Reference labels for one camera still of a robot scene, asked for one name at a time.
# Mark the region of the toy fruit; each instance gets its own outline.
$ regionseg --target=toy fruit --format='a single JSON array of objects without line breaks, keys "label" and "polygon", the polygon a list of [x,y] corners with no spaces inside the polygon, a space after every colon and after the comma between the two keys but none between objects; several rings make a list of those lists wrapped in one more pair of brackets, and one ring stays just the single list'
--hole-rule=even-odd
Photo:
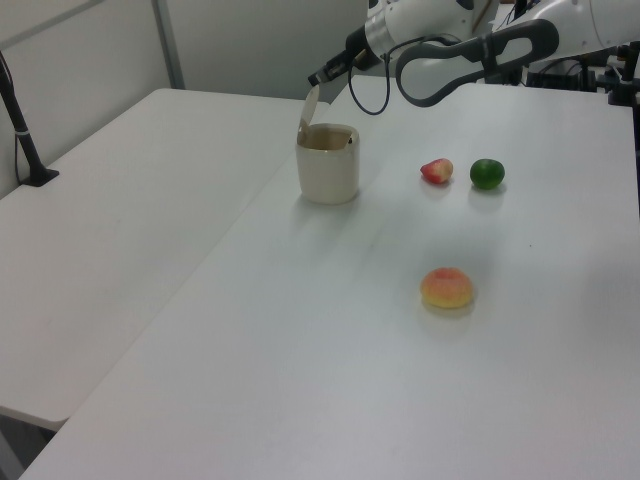
[{"label": "toy fruit", "polygon": [[453,163],[446,158],[439,158],[420,168],[423,178],[437,185],[445,183],[453,174]]},{"label": "toy fruit", "polygon": [[504,166],[497,160],[482,158],[471,165],[469,176],[477,188],[491,190],[502,183]]},{"label": "toy fruit", "polygon": [[473,284],[457,268],[437,268],[427,274],[420,284],[422,298],[441,308],[460,308],[473,299]]}]

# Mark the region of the black cable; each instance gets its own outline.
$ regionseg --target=black cable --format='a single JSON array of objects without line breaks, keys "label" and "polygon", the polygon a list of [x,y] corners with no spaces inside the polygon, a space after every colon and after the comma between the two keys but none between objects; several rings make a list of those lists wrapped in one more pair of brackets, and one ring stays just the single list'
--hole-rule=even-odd
[{"label": "black cable", "polygon": [[574,68],[580,67],[580,66],[582,66],[580,62],[576,63],[575,65],[571,65],[571,68],[567,70],[567,73],[566,73],[567,77],[571,76],[571,72],[573,71]]},{"label": "black cable", "polygon": [[[7,72],[7,76],[9,77],[9,83],[11,84],[11,90],[14,91],[15,93],[15,89],[14,89],[14,85],[13,85],[13,77],[11,76],[11,70],[9,70],[9,65],[7,65],[7,61],[4,58],[4,55],[2,55],[2,51],[0,51],[0,63],[2,63],[2,68],[4,69],[5,72]],[[20,180],[20,174],[18,173],[18,134],[14,133],[13,134],[13,168],[15,170],[16,173],[16,181],[18,182],[18,186],[22,185],[22,180]]]},{"label": "black cable", "polygon": [[2,55],[2,50],[0,50],[0,62],[2,63],[2,68],[7,72],[7,76],[9,77],[9,83],[11,84],[11,88],[13,89],[13,77],[11,76],[11,70],[9,70],[9,65],[7,65],[7,61],[4,59],[4,55]]},{"label": "black cable", "polygon": [[18,173],[18,135],[17,134],[14,134],[13,168],[16,172],[16,181],[18,182],[18,186],[20,186],[22,185],[22,180],[20,180],[20,174]]},{"label": "black cable", "polygon": [[502,23],[500,24],[500,26],[496,28],[496,31],[500,30],[504,26],[505,22],[507,22],[507,25],[509,25],[509,19],[511,18],[511,15],[513,15],[513,12],[515,11],[515,9],[516,9],[516,6],[514,4],[511,10],[509,11],[509,14],[506,17],[504,17],[504,20],[502,20]]},{"label": "black cable", "polygon": [[540,71],[538,72],[538,75],[543,75],[543,74],[547,73],[547,72],[549,71],[549,69],[551,69],[551,68],[555,67],[556,65],[558,65],[558,64],[560,64],[560,63],[562,63],[562,62],[564,62],[565,60],[575,60],[575,59],[574,59],[574,58],[559,58],[559,59],[557,59],[557,60],[554,60],[554,61],[553,61],[553,62],[551,62],[549,65],[547,65],[547,66],[546,66],[546,67],[544,67],[542,70],[540,70]]},{"label": "black cable", "polygon": [[382,105],[382,108],[377,112],[373,112],[371,110],[367,110],[366,108],[364,108],[364,106],[358,101],[358,98],[356,97],[356,93],[353,90],[353,83],[351,80],[353,78],[353,67],[355,66],[355,63],[356,63],[356,59],[354,58],[353,61],[349,64],[349,68],[347,70],[347,80],[349,83],[349,91],[351,92],[351,97],[353,97],[353,101],[360,108],[360,110],[362,110],[367,115],[375,116],[375,115],[380,115],[382,112],[384,112],[387,109],[387,106],[389,105],[389,98],[391,97],[391,73],[389,72],[389,64],[391,63],[391,54],[393,52],[395,52],[399,48],[406,47],[407,45],[411,45],[412,43],[429,42],[434,40],[437,40],[446,46],[451,46],[451,45],[455,45],[456,43],[460,43],[460,40],[457,38],[454,38],[453,40],[447,40],[442,35],[433,35],[431,37],[418,37],[418,38],[414,38],[413,40],[408,40],[406,42],[399,43],[398,45],[393,47],[391,50],[389,50],[387,53],[382,55],[382,60],[384,61],[384,75],[387,81],[386,82],[387,94],[385,96],[385,100],[384,100],[384,104]]}]

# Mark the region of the lime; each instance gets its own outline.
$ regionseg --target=lime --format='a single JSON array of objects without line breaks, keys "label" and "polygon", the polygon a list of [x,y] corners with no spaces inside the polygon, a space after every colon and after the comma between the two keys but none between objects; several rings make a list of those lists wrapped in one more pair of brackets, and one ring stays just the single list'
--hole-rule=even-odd
[{"label": "lime", "polygon": [[471,165],[470,176],[477,188],[491,190],[504,179],[504,167],[497,160],[482,158]]}]

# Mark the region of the small apple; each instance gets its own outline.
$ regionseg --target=small apple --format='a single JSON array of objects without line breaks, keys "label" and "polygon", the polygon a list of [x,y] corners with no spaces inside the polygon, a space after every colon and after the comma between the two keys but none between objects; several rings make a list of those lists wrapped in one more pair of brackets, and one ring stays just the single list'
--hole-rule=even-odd
[{"label": "small apple", "polygon": [[453,174],[453,163],[446,158],[439,158],[438,160],[423,165],[420,172],[422,172],[422,176],[427,182],[439,185],[451,178]]}]

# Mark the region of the black pole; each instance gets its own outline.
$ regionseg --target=black pole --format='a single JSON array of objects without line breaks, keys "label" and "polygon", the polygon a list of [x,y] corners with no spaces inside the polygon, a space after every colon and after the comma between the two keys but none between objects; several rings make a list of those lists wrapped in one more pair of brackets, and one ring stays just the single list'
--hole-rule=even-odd
[{"label": "black pole", "polygon": [[2,67],[0,68],[0,94],[2,94],[2,100],[4,100],[4,104],[7,107],[13,128],[16,131],[18,140],[20,140],[20,145],[31,169],[29,178],[25,179],[22,183],[31,185],[32,187],[41,187],[52,178],[57,177],[58,172],[48,170],[40,161],[38,151],[22,116],[22,110],[20,110],[20,105],[18,105],[7,67],[4,64],[0,64],[0,67]]}]

